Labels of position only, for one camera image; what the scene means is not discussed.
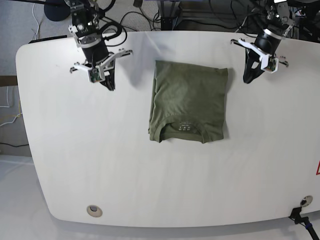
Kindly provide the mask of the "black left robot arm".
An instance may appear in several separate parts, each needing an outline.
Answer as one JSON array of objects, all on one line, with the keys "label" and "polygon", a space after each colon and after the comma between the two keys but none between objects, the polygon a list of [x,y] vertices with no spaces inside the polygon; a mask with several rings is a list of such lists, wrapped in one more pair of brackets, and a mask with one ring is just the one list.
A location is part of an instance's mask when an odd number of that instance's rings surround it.
[{"label": "black left robot arm", "polygon": [[276,55],[276,50],[296,24],[296,14],[290,10],[294,6],[310,7],[311,18],[320,10],[318,0],[268,0],[261,10],[266,22],[255,41],[230,40],[231,44],[245,48],[244,83],[251,83],[265,72],[276,72],[279,64],[289,66],[284,56]]}]

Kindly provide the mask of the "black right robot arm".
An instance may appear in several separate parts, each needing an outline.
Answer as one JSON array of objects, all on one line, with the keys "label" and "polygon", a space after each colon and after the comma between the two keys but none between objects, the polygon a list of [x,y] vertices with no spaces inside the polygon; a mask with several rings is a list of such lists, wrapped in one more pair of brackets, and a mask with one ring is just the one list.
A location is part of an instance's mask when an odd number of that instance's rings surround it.
[{"label": "black right robot arm", "polygon": [[95,0],[67,0],[70,7],[71,24],[68,27],[76,46],[82,49],[85,62],[76,62],[70,68],[70,72],[83,71],[91,83],[100,83],[109,91],[114,91],[116,59],[129,56],[132,50],[119,49],[117,52],[108,50],[107,41],[119,37],[124,33],[127,39],[126,29],[112,19],[99,26],[99,22],[106,18],[115,1],[104,9],[99,7]]}]

